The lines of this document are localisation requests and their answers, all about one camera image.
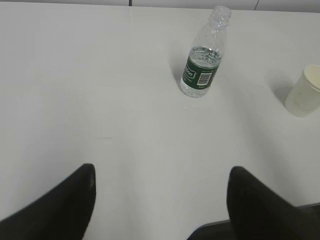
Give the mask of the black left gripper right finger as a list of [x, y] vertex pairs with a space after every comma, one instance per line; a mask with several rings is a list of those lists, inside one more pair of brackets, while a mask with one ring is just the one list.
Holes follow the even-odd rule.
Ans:
[[244, 167], [228, 178], [227, 210], [239, 240], [318, 240], [320, 222], [294, 207]]

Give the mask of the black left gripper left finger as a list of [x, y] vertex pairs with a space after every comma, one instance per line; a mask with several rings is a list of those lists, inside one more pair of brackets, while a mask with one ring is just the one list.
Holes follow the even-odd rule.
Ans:
[[82, 240], [96, 203], [96, 170], [86, 163], [36, 201], [1, 220], [2, 240]]

